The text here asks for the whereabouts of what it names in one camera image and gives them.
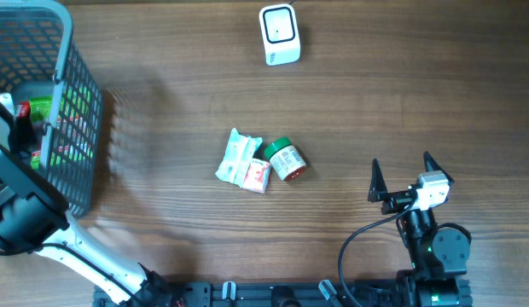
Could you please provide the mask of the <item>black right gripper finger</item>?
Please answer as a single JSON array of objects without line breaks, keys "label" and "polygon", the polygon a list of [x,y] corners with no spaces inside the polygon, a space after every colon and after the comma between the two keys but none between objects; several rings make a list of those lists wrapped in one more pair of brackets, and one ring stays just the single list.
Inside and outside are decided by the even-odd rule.
[{"label": "black right gripper finger", "polygon": [[379,202],[387,198],[388,190],[378,159],[373,159],[371,181],[369,185],[368,201]]},{"label": "black right gripper finger", "polygon": [[445,177],[447,178],[449,184],[455,183],[454,179],[435,161],[433,156],[428,151],[423,154],[423,161],[426,172],[442,171]]}]

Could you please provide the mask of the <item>green lid jar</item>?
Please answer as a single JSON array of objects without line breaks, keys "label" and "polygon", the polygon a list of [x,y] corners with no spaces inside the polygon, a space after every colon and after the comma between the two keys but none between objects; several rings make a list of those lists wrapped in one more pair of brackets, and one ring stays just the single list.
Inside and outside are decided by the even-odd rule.
[{"label": "green lid jar", "polygon": [[284,182],[300,176],[307,167],[297,148],[287,137],[273,141],[265,148],[264,155]]}]

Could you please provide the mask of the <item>red Kleenex tissue pack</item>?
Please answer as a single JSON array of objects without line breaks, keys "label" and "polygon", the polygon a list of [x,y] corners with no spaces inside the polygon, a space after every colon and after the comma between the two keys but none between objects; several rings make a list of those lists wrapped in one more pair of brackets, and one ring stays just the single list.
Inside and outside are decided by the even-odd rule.
[{"label": "red Kleenex tissue pack", "polygon": [[252,159],[248,167],[242,188],[248,191],[264,194],[269,177],[271,165],[261,159]]}]

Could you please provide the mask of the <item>mint green wipes pack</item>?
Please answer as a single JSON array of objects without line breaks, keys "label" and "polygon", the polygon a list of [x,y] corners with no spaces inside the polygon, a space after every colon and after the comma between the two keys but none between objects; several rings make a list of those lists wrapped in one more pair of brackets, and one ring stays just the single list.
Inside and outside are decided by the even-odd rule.
[{"label": "mint green wipes pack", "polygon": [[216,177],[224,182],[233,183],[240,188],[243,186],[253,156],[259,149],[263,139],[261,137],[244,136],[233,128],[227,142],[224,157]]}]

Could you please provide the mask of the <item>green snack bag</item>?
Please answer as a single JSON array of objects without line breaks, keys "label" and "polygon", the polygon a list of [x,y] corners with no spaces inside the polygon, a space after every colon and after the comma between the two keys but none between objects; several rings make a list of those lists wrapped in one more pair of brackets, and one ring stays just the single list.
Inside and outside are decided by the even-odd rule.
[{"label": "green snack bag", "polygon": [[49,119],[52,106],[52,96],[40,96],[29,99],[31,121],[36,124]]}]

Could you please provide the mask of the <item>red candy bar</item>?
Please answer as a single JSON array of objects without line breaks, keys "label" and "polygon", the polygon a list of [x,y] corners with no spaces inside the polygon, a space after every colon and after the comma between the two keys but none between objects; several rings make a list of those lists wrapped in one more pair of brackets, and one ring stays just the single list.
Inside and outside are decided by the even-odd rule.
[{"label": "red candy bar", "polygon": [[31,117],[31,104],[29,101],[20,102],[15,109],[17,119],[29,119]]}]

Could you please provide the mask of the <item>clear gummy candy bag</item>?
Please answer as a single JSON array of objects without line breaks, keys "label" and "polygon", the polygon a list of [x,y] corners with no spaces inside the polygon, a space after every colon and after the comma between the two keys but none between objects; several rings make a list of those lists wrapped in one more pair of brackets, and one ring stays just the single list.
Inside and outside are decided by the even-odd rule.
[{"label": "clear gummy candy bag", "polygon": [[38,170],[40,167],[40,158],[41,158],[41,151],[37,150],[32,152],[31,160],[30,160],[30,166],[33,168],[33,170]]}]

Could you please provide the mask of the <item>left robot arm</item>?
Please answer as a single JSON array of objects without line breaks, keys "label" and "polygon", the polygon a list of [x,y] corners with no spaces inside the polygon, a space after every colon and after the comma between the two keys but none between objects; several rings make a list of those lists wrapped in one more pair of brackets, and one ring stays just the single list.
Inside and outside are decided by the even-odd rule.
[{"label": "left robot arm", "polygon": [[63,195],[3,144],[14,115],[0,102],[0,256],[36,253],[100,287],[118,306],[171,306],[168,283],[96,240],[68,210]]}]

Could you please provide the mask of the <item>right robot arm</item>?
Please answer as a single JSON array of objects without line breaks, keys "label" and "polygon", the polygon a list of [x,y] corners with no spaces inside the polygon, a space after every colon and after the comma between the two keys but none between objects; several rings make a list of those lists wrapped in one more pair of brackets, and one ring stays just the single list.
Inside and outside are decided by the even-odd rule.
[{"label": "right robot arm", "polygon": [[412,268],[400,270],[395,296],[400,306],[469,306],[467,273],[471,234],[456,223],[437,223],[433,208],[446,204],[454,179],[428,152],[425,171],[406,190],[387,189],[379,161],[372,162],[368,201],[392,216]]}]

